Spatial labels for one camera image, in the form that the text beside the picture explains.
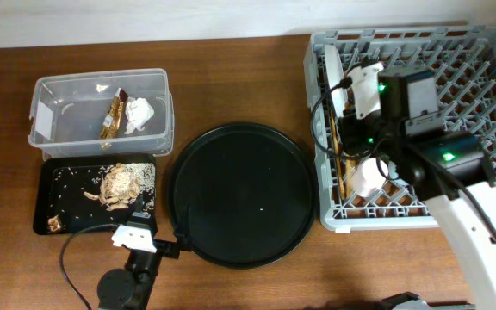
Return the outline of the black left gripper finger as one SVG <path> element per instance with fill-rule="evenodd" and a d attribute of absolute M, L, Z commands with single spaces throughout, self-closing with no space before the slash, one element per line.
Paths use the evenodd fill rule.
<path fill-rule="evenodd" d="M 177 225 L 174 229 L 176 243 L 173 245 L 173 253 L 179 254 L 181 251 L 192 251 L 192 240 L 189 230 L 190 208 L 186 207 L 183 214 L 177 218 Z"/>
<path fill-rule="evenodd" d="M 129 225 L 149 227 L 149 214 L 144 212 L 144 197 L 139 195 L 133 203 L 133 212 L 129 218 Z"/>

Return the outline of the food scraps pile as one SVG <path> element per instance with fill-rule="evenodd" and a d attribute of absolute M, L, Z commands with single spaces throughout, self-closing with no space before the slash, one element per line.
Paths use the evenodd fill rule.
<path fill-rule="evenodd" d="M 152 163 L 60 167 L 53 173 L 42 223 L 50 234 L 120 224 L 131 216 L 139 195 L 144 197 L 144 212 L 152 214 L 155 181 Z"/>

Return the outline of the pink cup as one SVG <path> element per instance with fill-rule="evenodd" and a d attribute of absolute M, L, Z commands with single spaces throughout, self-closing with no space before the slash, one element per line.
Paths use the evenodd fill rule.
<path fill-rule="evenodd" d="M 361 161 L 351 176 L 351 187 L 361 197 L 369 197 L 379 191 L 388 177 L 387 164 L 378 158 Z"/>

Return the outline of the grey ceramic plate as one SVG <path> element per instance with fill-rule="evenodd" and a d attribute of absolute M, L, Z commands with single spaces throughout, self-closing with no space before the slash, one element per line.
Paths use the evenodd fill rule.
<path fill-rule="evenodd" d="M 324 47 L 325 56 L 325 76 L 329 87 L 337 85 L 341 80 L 344 79 L 344 70 L 338 49 L 334 45 L 325 45 Z M 345 89 L 335 89 L 331 93 L 332 106 L 335 112 L 336 118 L 341 118 L 344 116 L 345 104 L 348 102 L 348 94 Z"/>

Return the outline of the gold snack wrapper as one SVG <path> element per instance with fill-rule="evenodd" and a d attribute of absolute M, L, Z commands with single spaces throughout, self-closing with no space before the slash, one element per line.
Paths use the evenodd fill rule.
<path fill-rule="evenodd" d="M 122 88 L 115 92 L 109 111 L 102 123 L 100 139 L 114 139 L 117 136 L 127 99 L 128 94 Z"/>

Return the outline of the white tissue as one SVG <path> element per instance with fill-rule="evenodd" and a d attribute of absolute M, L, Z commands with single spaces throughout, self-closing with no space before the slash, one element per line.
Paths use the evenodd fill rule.
<path fill-rule="evenodd" d="M 154 109 L 145 98 L 128 98 L 125 113 L 127 118 L 125 134 L 129 135 L 134 131 L 145 130 L 145 124 L 153 117 Z"/>

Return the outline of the light blue cup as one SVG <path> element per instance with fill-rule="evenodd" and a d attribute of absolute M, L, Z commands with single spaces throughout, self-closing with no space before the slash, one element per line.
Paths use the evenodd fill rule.
<path fill-rule="evenodd" d="M 390 180 L 399 180 L 400 179 L 400 174 L 397 171 L 397 165 L 390 161 L 388 163 L 388 178 Z"/>

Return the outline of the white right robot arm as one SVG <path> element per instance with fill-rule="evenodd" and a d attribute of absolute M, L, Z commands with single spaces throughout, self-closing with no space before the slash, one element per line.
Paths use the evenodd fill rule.
<path fill-rule="evenodd" d="M 339 81 L 355 107 L 339 120 L 343 150 L 385 156 L 443 231 L 479 309 L 496 309 L 496 175 L 480 139 L 449 132 L 434 74 L 418 66 Z"/>

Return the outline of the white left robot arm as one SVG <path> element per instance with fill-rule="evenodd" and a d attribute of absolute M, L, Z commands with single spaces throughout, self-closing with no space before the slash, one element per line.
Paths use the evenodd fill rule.
<path fill-rule="evenodd" d="M 111 240 L 114 246 L 128 249 L 129 256 L 123 268 L 106 272 L 97 284 L 100 309 L 147 308 L 161 261 L 178 259 L 182 251 L 192 250 L 189 216 L 186 208 L 174 229 L 174 241 L 156 238 L 152 214 L 135 211 L 118 225 Z"/>

